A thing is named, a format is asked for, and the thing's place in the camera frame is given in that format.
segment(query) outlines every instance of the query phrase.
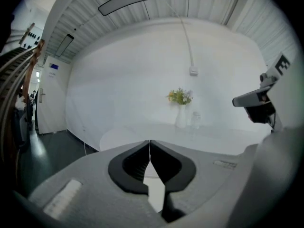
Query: electrical box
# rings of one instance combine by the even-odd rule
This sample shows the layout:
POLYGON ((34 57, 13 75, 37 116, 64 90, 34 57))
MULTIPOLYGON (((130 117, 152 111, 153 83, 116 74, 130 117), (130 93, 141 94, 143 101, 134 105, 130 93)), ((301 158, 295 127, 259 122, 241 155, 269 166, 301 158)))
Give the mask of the electrical box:
POLYGON ((190 75, 191 76, 197 76, 199 74, 199 69, 197 66, 191 66, 190 67, 190 75))

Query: green leaves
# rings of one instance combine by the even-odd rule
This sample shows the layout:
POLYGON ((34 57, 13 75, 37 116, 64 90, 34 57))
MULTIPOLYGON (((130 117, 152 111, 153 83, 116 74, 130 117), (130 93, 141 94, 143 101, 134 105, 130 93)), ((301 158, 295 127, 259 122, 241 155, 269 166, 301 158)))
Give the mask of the green leaves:
POLYGON ((186 105, 193 99, 192 91, 186 91, 182 88, 178 88, 178 90, 171 90, 167 97, 170 102, 177 102, 180 105, 186 105))

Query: person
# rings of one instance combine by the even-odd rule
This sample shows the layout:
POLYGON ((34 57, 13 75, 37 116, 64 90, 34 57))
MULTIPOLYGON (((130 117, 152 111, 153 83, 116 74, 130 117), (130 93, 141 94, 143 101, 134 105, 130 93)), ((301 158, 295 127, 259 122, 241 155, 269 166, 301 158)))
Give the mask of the person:
POLYGON ((33 93, 30 94, 29 98, 31 101, 33 101, 35 99, 35 93, 36 93, 36 90, 34 90, 33 93))
POLYGON ((35 130, 38 131, 38 120, 37 120, 37 100, 38 100, 38 92, 39 90, 37 91, 37 94, 35 95, 35 100, 34 100, 34 103, 35 103, 35 130))
POLYGON ((35 104, 35 102, 34 102, 34 99, 35 99, 35 93, 36 93, 36 90, 34 90, 33 91, 33 93, 31 93, 30 94, 30 96, 29 96, 29 99, 30 99, 30 104, 31 104, 31 108, 32 108, 32 116, 33 116, 33 112, 35 111, 35 106, 34 106, 34 104, 35 104))

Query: corrugated ceiling panel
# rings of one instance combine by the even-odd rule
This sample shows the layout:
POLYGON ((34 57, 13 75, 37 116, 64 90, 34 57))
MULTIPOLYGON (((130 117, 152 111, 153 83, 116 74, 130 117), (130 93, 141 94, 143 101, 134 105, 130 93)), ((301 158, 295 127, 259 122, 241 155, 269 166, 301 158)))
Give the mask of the corrugated ceiling panel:
POLYGON ((189 0, 188 17, 225 24, 236 0, 189 0))
POLYGON ((292 27, 272 0, 254 0, 237 32, 257 43, 269 66, 280 52, 293 61, 300 50, 292 27))
MULTIPOLYGON (((237 0, 147 0, 103 16, 98 7, 109 0, 73 0, 59 19, 47 46, 47 55, 54 55, 69 33, 74 36, 62 57, 71 61, 79 51, 105 34, 125 25, 147 19, 181 17, 210 20, 225 25, 237 0)), ((267 64, 283 51, 293 60, 299 46, 292 29, 271 0, 255 0, 237 32, 252 38, 267 64)))

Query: staircase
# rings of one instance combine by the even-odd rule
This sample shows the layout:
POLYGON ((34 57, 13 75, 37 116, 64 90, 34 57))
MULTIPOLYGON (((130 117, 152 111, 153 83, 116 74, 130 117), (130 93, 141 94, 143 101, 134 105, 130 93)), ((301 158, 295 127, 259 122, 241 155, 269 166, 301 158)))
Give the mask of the staircase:
POLYGON ((11 119, 17 95, 27 103, 30 77, 40 55, 43 40, 30 49, 17 48, 0 57, 0 161, 12 187, 17 185, 18 146, 14 142, 11 119))
POLYGON ((9 89, 11 88, 15 79, 18 78, 20 73, 26 67, 27 62, 29 61, 30 56, 32 54, 33 50, 26 50, 24 48, 19 47, 0 57, 0 109, 5 97, 8 94, 9 89), (12 62, 12 64, 8 63, 18 55, 21 56, 18 57, 17 60, 12 62))

